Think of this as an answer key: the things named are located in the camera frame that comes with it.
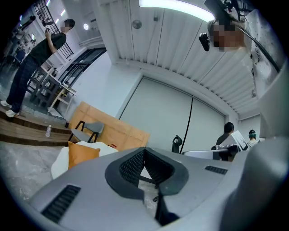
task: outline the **wooden step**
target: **wooden step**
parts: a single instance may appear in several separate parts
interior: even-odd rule
[[[41,131],[46,131],[48,125],[51,125],[51,131],[53,133],[71,134],[70,129],[66,128],[65,124],[60,124],[51,120],[40,119],[24,111],[21,111],[19,116],[9,118],[5,114],[7,110],[9,110],[8,107],[0,106],[0,119],[4,119],[24,127],[34,128]]]
[[[8,143],[18,143],[35,146],[67,146],[70,134],[51,132],[50,137],[45,136],[46,131],[22,126],[0,119],[0,140]]]

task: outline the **person in black t-shirt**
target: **person in black t-shirt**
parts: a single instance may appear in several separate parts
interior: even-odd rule
[[[11,110],[6,111],[8,117],[19,115],[20,107],[24,99],[27,82],[31,75],[40,67],[52,54],[57,52],[66,41],[67,32],[75,25],[73,19],[67,19],[61,26],[61,33],[50,34],[45,30],[45,37],[43,41],[37,44],[36,47],[27,55],[21,63],[11,85],[9,96],[7,100],[1,101],[2,106],[10,107]]]
[[[233,132],[234,132],[234,124],[232,124],[231,122],[226,123],[224,126],[224,134],[218,138],[216,144],[220,145]],[[217,152],[217,154],[219,155],[219,157],[222,158],[222,161],[228,161],[228,157],[232,156],[232,154],[229,152]]]

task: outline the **marble floor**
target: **marble floor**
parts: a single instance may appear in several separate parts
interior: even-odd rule
[[[31,198],[52,180],[51,165],[62,147],[28,146],[0,141],[0,173],[12,192],[23,200]],[[155,216],[158,195],[154,184],[140,180],[144,191],[144,206]]]
[[[17,70],[14,70],[12,67],[4,67],[0,72],[0,100],[6,100],[9,95],[10,87],[13,81],[13,78],[16,74]],[[31,94],[26,92],[25,97],[23,99],[22,108],[24,112],[31,114],[34,117],[52,120],[58,123],[65,124],[65,120],[63,118],[53,116],[48,113],[47,108],[36,104],[30,101]]]

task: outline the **orange pillow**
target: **orange pillow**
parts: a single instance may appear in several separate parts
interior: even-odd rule
[[[68,169],[75,165],[99,157],[100,148],[94,149],[68,141]]]

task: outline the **white corrugated ceiling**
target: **white corrugated ceiling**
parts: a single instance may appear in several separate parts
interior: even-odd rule
[[[202,1],[195,5],[203,7]],[[237,113],[257,108],[251,61],[244,50],[203,50],[198,39],[207,32],[206,22],[175,10],[139,7],[138,0],[106,4],[120,59],[134,60],[189,78],[209,89]],[[142,27],[132,27],[134,20]]]

